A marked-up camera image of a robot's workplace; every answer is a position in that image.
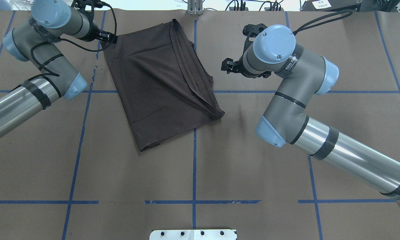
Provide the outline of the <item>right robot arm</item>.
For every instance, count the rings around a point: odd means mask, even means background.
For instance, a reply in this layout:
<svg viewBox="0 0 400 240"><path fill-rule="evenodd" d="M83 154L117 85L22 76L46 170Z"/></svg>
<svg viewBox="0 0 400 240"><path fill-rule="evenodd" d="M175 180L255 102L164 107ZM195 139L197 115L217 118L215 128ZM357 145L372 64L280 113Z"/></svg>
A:
<svg viewBox="0 0 400 240"><path fill-rule="evenodd" d="M367 103L339 103L335 110L325 103L319 118L308 111L309 105L321 110L314 96L328 94L340 70L296 41L296 34L307 28L291 31L284 25L248 24L243 29L247 39L241 57L237 61L225 59L221 70L248 78L275 74L282 79L255 129L259 138L279 148L286 143L295 146L309 157L360 179L400 207L400 162L322 122L323 118L332 118L367 136L388 129L389 136L383 137L383 142L397 146L400 130L394 123L367 131L366 124L378 113L387 113L387 106L381 106L378 99L365 97Z"/></svg>

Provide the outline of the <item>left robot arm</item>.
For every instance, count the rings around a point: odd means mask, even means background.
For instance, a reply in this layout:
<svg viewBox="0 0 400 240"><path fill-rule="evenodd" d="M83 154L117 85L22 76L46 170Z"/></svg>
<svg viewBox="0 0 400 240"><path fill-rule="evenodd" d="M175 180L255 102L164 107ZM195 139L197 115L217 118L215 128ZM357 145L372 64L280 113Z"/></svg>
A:
<svg viewBox="0 0 400 240"><path fill-rule="evenodd" d="M116 31L99 29L94 22L96 8L110 7L103 0L35 0L28 20L3 38L7 52L20 61L30 61L40 71L0 98L0 138L23 124L53 102L64 97L73 99L87 88L87 81L56 47L62 35L106 46L116 44Z"/></svg>

